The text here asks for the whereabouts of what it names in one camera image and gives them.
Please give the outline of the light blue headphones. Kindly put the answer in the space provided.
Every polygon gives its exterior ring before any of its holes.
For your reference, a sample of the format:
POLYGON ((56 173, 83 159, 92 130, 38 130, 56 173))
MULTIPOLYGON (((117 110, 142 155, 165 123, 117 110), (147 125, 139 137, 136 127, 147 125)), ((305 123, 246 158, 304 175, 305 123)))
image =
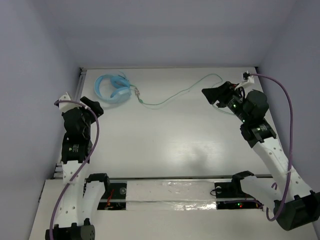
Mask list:
POLYGON ((120 74, 104 74, 99 76, 93 85, 97 98, 107 104, 122 104, 130 99, 132 95, 131 83, 124 72, 120 74), (100 90, 102 82, 109 82, 113 87, 112 93, 106 97, 100 90))

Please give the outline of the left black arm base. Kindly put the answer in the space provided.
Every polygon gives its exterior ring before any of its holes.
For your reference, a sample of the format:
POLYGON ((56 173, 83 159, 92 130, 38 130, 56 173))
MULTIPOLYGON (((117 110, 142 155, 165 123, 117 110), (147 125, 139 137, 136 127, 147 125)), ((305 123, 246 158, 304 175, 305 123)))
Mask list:
POLYGON ((98 204, 98 210, 121 211, 126 210, 126 182, 112 182, 110 191, 105 192, 98 204))

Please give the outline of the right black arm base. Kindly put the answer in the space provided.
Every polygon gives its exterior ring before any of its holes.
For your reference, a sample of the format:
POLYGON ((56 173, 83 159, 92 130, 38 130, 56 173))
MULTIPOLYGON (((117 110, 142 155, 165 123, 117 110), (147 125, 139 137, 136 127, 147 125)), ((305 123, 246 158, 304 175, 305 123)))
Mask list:
POLYGON ((215 183, 210 195, 216 198, 216 208, 218 210, 263 210, 262 203, 246 193, 237 192, 232 188, 231 182, 215 183))

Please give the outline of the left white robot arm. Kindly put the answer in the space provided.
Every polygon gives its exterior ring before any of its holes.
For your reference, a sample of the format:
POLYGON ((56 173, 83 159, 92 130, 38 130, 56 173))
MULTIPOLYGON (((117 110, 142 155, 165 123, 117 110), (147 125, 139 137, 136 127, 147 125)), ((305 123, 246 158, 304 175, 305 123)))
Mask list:
POLYGON ((65 93, 55 103, 61 112, 65 134, 61 149, 63 189, 54 205, 47 240, 93 240, 94 215, 102 197, 111 193, 106 173, 88 174, 90 158, 98 140, 91 139, 91 126, 100 124, 104 110, 97 101, 82 97, 74 101, 65 93))

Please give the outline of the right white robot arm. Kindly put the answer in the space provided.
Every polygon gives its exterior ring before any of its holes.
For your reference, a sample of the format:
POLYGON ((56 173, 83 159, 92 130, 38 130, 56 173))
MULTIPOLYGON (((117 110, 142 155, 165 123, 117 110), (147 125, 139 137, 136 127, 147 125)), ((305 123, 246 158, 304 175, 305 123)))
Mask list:
POLYGON ((275 182, 272 187, 263 188, 261 179, 243 171, 232 176, 231 192, 238 197, 254 198, 267 212, 273 212, 277 223, 286 231, 317 221, 320 194, 302 180, 265 119, 269 110, 267 96, 258 90, 243 96, 242 86, 229 81, 201 92, 211 105, 229 108, 238 117, 243 139, 263 161, 275 182))

